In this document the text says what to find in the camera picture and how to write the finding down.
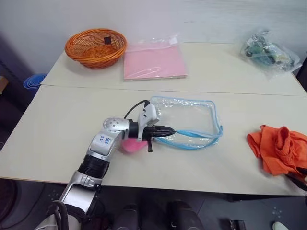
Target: pink sponge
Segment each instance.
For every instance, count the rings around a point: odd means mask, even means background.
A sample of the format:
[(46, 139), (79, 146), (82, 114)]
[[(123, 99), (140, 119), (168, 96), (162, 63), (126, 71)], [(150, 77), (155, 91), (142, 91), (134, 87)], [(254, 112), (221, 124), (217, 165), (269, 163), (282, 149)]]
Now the pink sponge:
[(127, 139), (122, 141), (121, 146), (127, 153), (135, 153), (147, 145), (147, 141), (137, 141), (137, 139)]

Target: robotic arm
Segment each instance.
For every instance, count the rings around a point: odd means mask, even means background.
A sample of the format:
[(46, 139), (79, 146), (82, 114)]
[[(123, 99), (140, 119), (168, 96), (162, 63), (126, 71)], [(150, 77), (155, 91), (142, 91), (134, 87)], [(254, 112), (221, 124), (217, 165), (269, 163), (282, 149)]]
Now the robotic arm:
[(35, 230), (81, 229), (81, 220), (93, 212), (102, 179), (121, 141), (127, 138), (146, 140), (148, 151), (152, 152), (152, 137), (166, 137), (175, 133), (170, 127), (155, 126), (159, 121), (156, 108), (148, 100), (144, 102), (138, 122), (117, 117), (103, 122), (103, 128), (93, 138), (79, 169), (74, 172), (59, 201), (54, 202), (51, 215)]

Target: white wall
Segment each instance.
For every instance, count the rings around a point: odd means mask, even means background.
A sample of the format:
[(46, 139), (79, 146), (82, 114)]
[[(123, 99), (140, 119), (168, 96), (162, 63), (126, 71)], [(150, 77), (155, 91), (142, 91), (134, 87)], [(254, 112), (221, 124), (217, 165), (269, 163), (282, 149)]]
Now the white wall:
[(0, 36), (34, 72), (48, 72), (78, 31), (107, 27), (128, 41), (180, 33), (232, 43), (256, 26), (305, 58), (306, 0), (0, 0)]

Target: handwritten label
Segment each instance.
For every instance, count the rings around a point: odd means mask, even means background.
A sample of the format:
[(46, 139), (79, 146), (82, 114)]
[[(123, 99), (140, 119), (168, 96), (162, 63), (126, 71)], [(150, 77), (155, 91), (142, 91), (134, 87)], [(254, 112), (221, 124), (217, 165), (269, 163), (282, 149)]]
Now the handwritten label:
[(100, 136), (100, 142), (105, 143), (106, 145), (108, 145), (109, 143), (111, 143), (112, 139), (109, 137), (105, 137), (105, 136)]

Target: clear plastic bag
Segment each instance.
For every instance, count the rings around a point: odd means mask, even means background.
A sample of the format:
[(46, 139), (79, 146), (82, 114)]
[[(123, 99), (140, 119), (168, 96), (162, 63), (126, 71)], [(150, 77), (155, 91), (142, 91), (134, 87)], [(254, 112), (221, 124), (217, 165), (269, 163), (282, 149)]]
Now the clear plastic bag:
[(257, 29), (241, 40), (240, 56), (262, 70), (269, 79), (301, 67), (300, 58), (291, 50), (268, 40), (269, 30)]
[(223, 128), (213, 101), (154, 96), (150, 99), (158, 111), (158, 125), (172, 127), (176, 133), (156, 140), (174, 147), (195, 150), (218, 142)]
[(186, 66), (178, 37), (129, 44), (124, 57), (124, 80), (183, 78)]

